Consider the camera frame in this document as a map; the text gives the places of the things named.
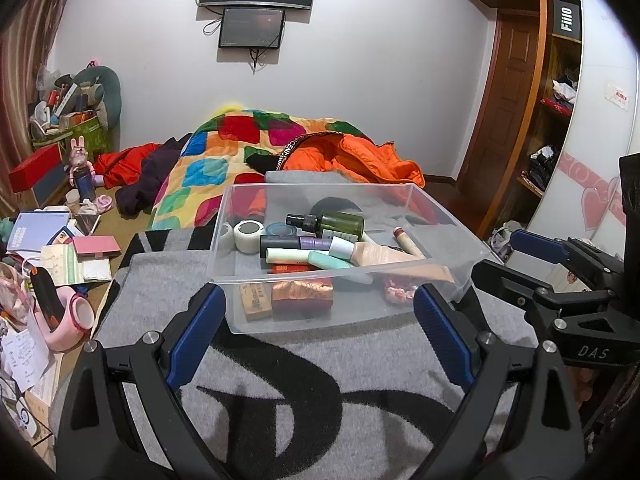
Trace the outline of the orange down jacket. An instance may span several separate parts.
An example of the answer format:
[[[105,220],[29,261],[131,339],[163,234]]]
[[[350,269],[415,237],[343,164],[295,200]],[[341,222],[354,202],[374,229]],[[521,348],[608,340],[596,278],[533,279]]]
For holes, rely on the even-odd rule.
[[[359,183],[425,185],[420,166],[399,157],[393,142],[378,145],[367,136],[335,131],[308,133],[290,142],[281,152],[277,168],[336,172]]]

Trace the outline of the red tea packet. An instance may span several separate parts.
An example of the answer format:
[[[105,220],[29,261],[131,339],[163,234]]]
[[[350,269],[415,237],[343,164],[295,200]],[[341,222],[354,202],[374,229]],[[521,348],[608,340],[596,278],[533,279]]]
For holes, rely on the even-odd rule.
[[[333,306],[330,278],[294,278],[274,282],[271,307],[276,312],[329,311]]]

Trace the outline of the cream red-capped tube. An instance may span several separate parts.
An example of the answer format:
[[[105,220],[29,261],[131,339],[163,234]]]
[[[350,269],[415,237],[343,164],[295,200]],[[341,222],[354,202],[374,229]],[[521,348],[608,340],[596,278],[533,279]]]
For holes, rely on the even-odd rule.
[[[396,226],[393,230],[394,237],[397,240],[398,245],[409,255],[413,255],[418,258],[424,259],[424,253],[418,245],[412,240],[412,238],[405,232],[401,226]]]

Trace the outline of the green glass spray bottle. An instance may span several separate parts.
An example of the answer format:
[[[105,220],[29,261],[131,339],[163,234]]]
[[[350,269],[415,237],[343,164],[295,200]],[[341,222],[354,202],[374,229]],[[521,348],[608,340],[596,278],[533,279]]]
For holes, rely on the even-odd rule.
[[[328,240],[339,237],[352,243],[359,242],[364,231],[364,219],[358,214],[337,211],[325,214],[288,214],[285,223],[318,238]]]

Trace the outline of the pink rabbit figurine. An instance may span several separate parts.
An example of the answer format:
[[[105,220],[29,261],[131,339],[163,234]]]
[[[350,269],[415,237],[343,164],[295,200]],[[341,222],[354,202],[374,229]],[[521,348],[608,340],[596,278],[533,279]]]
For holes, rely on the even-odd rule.
[[[96,199],[96,170],[89,160],[85,138],[70,139],[70,185],[79,193],[80,200]]]

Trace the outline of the pink flat box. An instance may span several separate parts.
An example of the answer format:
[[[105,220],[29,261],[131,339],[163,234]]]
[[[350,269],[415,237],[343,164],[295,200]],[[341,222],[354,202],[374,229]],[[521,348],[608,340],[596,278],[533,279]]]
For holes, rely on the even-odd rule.
[[[72,244],[80,258],[111,258],[122,251],[113,235],[76,236]]]

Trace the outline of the small golden box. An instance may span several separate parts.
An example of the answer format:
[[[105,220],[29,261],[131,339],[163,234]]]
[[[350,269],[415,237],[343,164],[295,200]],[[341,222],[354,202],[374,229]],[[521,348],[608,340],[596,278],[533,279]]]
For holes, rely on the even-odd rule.
[[[243,311],[247,321],[270,318],[271,300],[267,289],[260,283],[246,283],[239,286]]]

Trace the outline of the teal tape roll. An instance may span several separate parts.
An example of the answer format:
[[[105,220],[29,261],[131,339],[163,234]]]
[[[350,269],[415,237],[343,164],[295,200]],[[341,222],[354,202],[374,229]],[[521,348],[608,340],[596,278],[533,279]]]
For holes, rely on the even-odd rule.
[[[272,222],[265,226],[265,234],[275,237],[296,236],[297,229],[285,222]]]

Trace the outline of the teal squeeze tube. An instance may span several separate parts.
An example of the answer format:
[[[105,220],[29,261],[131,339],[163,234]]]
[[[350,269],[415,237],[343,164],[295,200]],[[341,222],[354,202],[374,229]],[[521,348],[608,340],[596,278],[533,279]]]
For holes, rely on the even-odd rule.
[[[316,252],[312,250],[308,252],[307,262],[317,269],[323,271],[345,271],[340,278],[351,281],[353,283],[371,285],[373,278],[370,274],[354,271],[354,265],[340,258],[336,258],[326,254],[325,252]]]

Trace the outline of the mint green Miniso tube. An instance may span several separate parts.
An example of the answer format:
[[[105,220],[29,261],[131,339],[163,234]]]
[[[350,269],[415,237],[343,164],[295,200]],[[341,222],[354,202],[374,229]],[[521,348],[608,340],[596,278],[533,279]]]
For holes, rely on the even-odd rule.
[[[267,248],[265,260],[268,264],[307,264],[310,250],[291,248]]]

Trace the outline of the red garment on floor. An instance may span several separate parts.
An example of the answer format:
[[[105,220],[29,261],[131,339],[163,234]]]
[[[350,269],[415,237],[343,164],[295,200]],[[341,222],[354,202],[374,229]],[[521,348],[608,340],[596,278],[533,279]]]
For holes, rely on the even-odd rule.
[[[99,154],[93,167],[96,174],[102,177],[104,188],[132,185],[141,176],[142,162],[159,147],[158,143],[147,143],[117,153]]]

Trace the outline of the white tape roll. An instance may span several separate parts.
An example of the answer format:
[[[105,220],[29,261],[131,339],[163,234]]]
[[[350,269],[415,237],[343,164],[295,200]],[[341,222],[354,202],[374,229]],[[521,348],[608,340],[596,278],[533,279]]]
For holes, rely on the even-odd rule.
[[[245,255],[255,255],[260,252],[260,238],[264,234],[262,222],[253,219],[241,220],[233,228],[235,248]]]

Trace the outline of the wooden door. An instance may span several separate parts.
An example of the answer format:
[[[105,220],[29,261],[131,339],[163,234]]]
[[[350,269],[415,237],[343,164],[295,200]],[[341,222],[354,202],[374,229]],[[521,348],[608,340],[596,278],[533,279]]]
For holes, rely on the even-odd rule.
[[[539,18],[498,14],[494,48],[472,139],[458,177],[465,222],[477,230],[506,172],[534,73]]]

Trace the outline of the green box of clutter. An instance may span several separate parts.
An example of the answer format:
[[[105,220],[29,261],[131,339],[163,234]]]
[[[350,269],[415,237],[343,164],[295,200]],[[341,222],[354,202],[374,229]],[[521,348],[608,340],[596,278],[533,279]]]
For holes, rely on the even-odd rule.
[[[42,148],[49,144],[58,144],[63,153],[70,150],[70,139],[83,136],[85,147],[91,160],[113,149],[113,133],[104,129],[96,112],[88,107],[87,97],[83,96],[77,84],[66,88],[58,106],[44,109],[44,122],[36,115],[29,121],[32,134],[32,147]]]

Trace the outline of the purple folding umbrella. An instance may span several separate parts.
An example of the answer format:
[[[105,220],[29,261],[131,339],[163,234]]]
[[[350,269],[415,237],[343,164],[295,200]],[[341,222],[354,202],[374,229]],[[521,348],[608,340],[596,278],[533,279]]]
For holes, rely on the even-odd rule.
[[[262,235],[259,247],[262,258],[265,258],[268,248],[324,250],[327,252],[331,247],[331,240],[297,235]]]

